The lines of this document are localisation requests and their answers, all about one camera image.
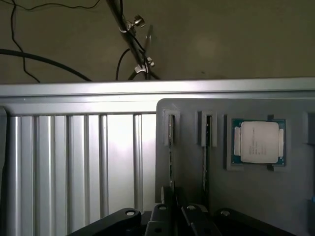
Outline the grey parts rack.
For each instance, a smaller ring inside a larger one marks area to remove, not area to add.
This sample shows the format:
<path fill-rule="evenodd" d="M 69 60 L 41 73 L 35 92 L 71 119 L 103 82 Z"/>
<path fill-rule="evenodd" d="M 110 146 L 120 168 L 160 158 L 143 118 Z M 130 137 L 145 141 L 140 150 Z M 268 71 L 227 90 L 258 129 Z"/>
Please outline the grey parts rack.
<path fill-rule="evenodd" d="M 285 120 L 285 165 L 232 164 L 231 120 Z M 183 188 L 210 213 L 231 209 L 315 236 L 315 98 L 163 99 L 157 104 L 155 199 Z"/>

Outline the silver CPU green edge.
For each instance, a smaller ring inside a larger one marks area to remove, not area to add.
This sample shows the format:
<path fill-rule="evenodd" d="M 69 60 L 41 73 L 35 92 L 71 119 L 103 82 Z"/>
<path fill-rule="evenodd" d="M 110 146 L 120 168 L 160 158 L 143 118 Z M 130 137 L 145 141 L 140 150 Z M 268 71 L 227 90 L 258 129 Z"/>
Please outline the silver CPU green edge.
<path fill-rule="evenodd" d="M 285 120 L 231 120 L 231 163 L 285 165 Z"/>

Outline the black stand with metal clamps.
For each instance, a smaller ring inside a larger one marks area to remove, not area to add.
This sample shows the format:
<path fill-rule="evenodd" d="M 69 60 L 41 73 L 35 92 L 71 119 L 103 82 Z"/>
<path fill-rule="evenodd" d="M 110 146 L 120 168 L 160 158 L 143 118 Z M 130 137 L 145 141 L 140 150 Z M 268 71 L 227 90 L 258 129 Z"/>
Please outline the black stand with metal clamps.
<path fill-rule="evenodd" d="M 152 42 L 152 33 L 153 26 L 150 25 L 145 44 L 141 45 L 139 40 L 136 38 L 136 27 L 142 28 L 146 25 L 145 20 L 140 15 L 136 15 L 133 21 L 129 21 L 124 16 L 124 6 L 123 0 L 106 0 L 111 13 L 118 25 L 118 29 L 124 41 L 126 42 L 128 48 L 121 54 L 117 67 L 116 67 L 116 75 L 115 80 L 119 79 L 119 71 L 122 60 L 124 56 L 131 52 L 137 66 L 134 68 L 134 71 L 129 76 L 128 80 L 134 80 L 138 74 L 143 74 L 145 76 L 145 80 L 155 79 L 160 80 L 160 77 L 152 71 L 152 67 L 155 66 L 154 61 L 151 57 L 147 55 L 150 44 Z"/>

